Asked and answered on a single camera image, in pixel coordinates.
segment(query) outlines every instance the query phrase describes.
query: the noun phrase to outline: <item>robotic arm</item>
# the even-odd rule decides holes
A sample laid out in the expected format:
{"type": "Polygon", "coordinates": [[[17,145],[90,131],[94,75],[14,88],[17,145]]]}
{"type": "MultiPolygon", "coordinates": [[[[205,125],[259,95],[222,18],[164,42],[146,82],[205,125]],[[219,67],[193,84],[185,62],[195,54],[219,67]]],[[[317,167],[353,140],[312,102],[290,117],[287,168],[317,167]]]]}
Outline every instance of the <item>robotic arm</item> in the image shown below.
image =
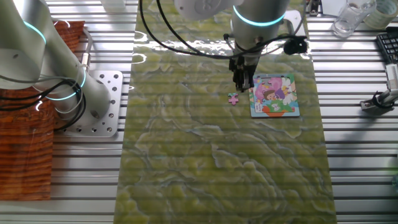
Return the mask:
{"type": "MultiPolygon", "coordinates": [[[[227,7],[233,7],[229,35],[235,38],[233,53],[245,53],[229,62],[229,69],[234,73],[233,81],[239,91],[253,86],[252,77],[263,47],[258,47],[256,52],[248,52],[249,49],[276,38],[279,26],[285,21],[290,24],[292,34],[305,36],[300,13],[286,12],[289,2],[174,0],[182,16],[196,20],[209,18],[227,7]]],[[[77,94],[84,94],[86,104],[85,110],[82,110],[84,114],[74,128],[95,124],[109,114],[113,100],[107,87],[91,76],[88,66],[79,62],[58,35],[45,0],[0,0],[0,30],[0,88],[18,90],[33,85],[45,91],[61,80],[69,79],[76,82],[81,91],[59,86],[48,95],[61,118],[68,120],[76,114],[74,109],[80,104],[74,97],[77,94]],[[44,77],[52,79],[43,82],[44,77]]],[[[305,42],[301,50],[307,51],[305,42]]]]}
{"type": "MultiPolygon", "coordinates": [[[[75,127],[91,125],[106,115],[111,104],[108,89],[59,36],[44,0],[0,0],[0,30],[0,88],[20,90],[33,85],[45,91],[62,80],[73,80],[86,98],[86,109],[75,127]],[[43,75],[52,79],[37,82],[43,75]]],[[[81,102],[75,96],[82,93],[63,85],[48,98],[68,121],[78,112],[73,108],[81,102]]]]}
{"type": "MultiPolygon", "coordinates": [[[[297,30],[297,35],[305,36],[300,13],[286,11],[290,0],[175,0],[174,3],[182,16],[193,20],[207,19],[228,7],[233,7],[230,37],[235,38],[234,54],[240,54],[261,42],[276,38],[279,26],[284,21],[288,22],[290,33],[297,30]]],[[[297,53],[306,52],[305,42],[300,44],[302,45],[297,53]]],[[[234,73],[233,81],[237,90],[244,92],[253,87],[252,78],[263,49],[230,60],[229,69],[234,73]]]]}

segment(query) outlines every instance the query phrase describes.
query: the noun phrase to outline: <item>pink puzzle piece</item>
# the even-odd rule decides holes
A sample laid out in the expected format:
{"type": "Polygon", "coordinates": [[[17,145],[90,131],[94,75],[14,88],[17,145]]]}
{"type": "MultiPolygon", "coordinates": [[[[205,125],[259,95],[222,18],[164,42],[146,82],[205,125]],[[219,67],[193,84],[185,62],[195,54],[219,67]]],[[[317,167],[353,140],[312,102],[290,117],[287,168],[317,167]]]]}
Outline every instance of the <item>pink puzzle piece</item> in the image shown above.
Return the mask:
{"type": "Polygon", "coordinates": [[[232,103],[232,105],[236,105],[237,102],[239,102],[239,99],[237,99],[236,97],[238,97],[238,94],[235,95],[230,95],[231,99],[228,100],[228,102],[232,103]]]}

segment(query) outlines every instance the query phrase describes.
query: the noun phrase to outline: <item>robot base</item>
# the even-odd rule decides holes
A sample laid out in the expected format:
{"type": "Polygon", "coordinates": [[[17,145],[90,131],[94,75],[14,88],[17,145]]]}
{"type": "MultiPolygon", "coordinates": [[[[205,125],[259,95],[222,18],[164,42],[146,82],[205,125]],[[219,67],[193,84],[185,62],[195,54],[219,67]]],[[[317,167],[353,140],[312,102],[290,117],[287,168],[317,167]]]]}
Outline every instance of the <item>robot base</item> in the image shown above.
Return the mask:
{"type": "Polygon", "coordinates": [[[56,137],[111,137],[118,131],[119,111],[123,87],[123,74],[119,71],[90,71],[90,75],[102,82],[111,95],[106,115],[91,126],[71,126],[54,133],[56,137]]]}

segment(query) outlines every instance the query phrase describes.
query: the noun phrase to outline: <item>black keyboard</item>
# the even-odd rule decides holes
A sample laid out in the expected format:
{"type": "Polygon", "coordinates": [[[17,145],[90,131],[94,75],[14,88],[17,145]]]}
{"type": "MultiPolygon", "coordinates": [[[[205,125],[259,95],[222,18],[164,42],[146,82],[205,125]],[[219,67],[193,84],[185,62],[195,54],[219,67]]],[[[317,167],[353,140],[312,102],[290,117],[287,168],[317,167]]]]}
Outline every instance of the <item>black keyboard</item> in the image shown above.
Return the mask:
{"type": "Polygon", "coordinates": [[[398,61],[398,32],[377,35],[377,45],[386,64],[397,63],[398,61]]]}

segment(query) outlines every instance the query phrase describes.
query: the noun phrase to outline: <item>mat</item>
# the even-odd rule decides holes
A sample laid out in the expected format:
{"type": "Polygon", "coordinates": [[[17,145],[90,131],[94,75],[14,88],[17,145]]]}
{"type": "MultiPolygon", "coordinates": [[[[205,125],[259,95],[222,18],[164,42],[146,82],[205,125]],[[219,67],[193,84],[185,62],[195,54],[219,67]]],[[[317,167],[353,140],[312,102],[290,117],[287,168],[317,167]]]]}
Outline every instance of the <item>mat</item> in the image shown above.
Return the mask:
{"type": "MultiPolygon", "coordinates": [[[[184,39],[230,54],[230,11],[187,21],[162,2],[184,39]]],[[[155,1],[144,13],[159,39],[182,46],[155,1]]],[[[236,92],[228,61],[165,50],[140,18],[136,30],[115,224],[336,223],[310,55],[269,55],[257,69],[294,75],[300,117],[252,119],[248,92],[228,102],[236,92]]]]}

